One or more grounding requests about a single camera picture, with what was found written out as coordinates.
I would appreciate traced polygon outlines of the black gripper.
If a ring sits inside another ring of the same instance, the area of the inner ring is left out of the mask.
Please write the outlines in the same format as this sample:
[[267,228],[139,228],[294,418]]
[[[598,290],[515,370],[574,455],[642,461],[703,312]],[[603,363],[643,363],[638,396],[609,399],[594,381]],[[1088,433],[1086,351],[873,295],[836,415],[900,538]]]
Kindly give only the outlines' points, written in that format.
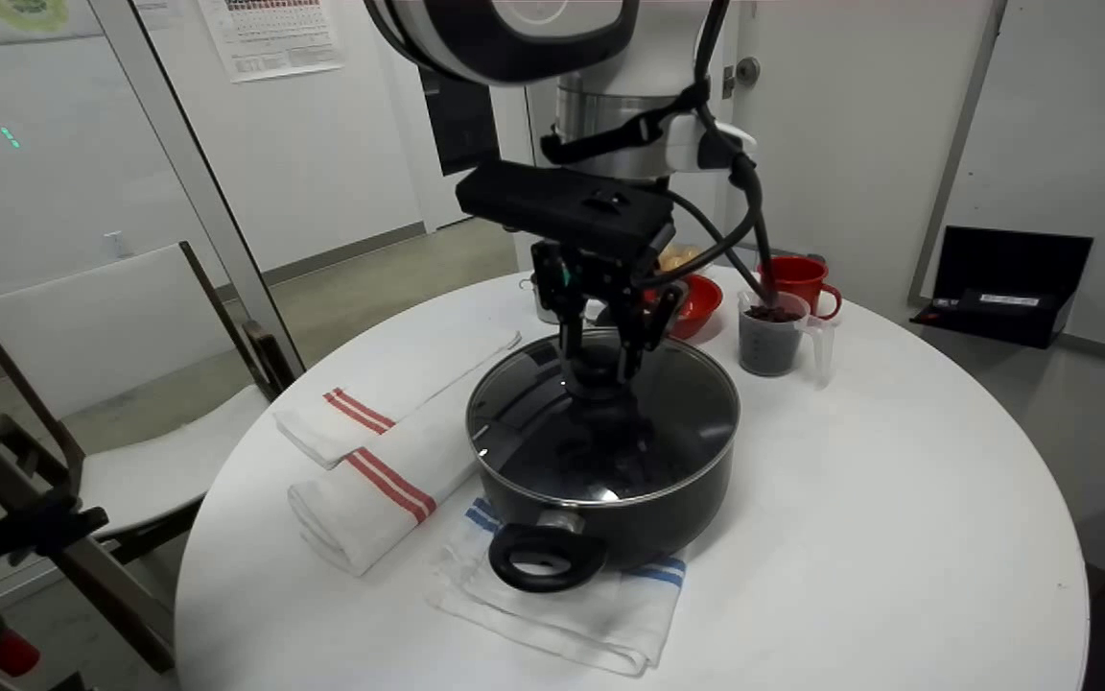
[[661,347],[680,306],[680,281],[643,290],[625,263],[594,258],[578,246],[537,241],[528,250],[537,306],[561,324],[566,363],[583,352],[588,304],[603,304],[603,324],[623,335],[623,376],[634,381],[642,358]]

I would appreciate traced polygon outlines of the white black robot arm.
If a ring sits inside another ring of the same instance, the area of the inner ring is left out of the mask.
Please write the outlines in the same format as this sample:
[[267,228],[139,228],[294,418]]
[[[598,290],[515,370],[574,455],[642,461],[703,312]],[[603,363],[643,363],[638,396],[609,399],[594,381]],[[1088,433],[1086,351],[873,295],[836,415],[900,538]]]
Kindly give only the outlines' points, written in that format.
[[[364,0],[405,63],[487,88],[561,88],[537,164],[485,162],[459,186],[465,210],[537,236],[537,300],[555,317],[574,376],[629,381],[667,335],[680,285],[765,236],[765,191],[744,141],[708,100],[708,63],[727,0]],[[726,169],[742,222],[680,271],[671,175]]]

